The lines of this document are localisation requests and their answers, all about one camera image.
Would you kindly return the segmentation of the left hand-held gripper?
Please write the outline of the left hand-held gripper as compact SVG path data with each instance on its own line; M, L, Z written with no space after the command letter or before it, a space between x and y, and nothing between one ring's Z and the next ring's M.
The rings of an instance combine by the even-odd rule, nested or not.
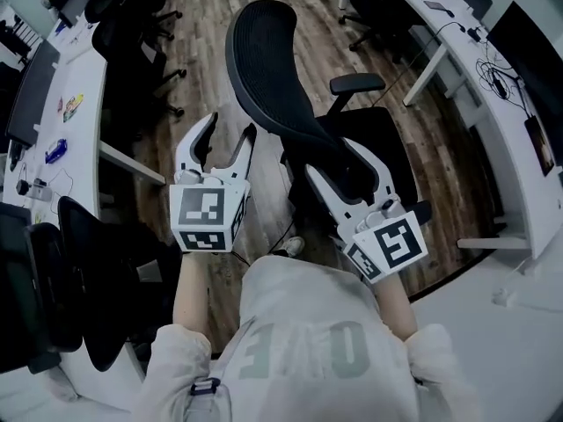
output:
M230 252L245 215L251 190L246 180L257 129L249 124L241 134L229 164L200 174L209 153L218 113L195 123L175 152L177 180L170 185L170 226L183 252Z

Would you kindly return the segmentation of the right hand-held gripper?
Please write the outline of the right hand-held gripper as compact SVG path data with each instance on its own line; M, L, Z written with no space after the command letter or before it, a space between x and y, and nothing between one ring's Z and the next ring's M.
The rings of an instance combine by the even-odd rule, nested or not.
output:
M346 137L342 141L372 171L377 179L374 201L384 201L382 205L346 199L322 170L310 164L305 173L338 225L344 255L367 282L375 284L425 258L428 248L415 212L393 199L395 187L387 165L359 142Z

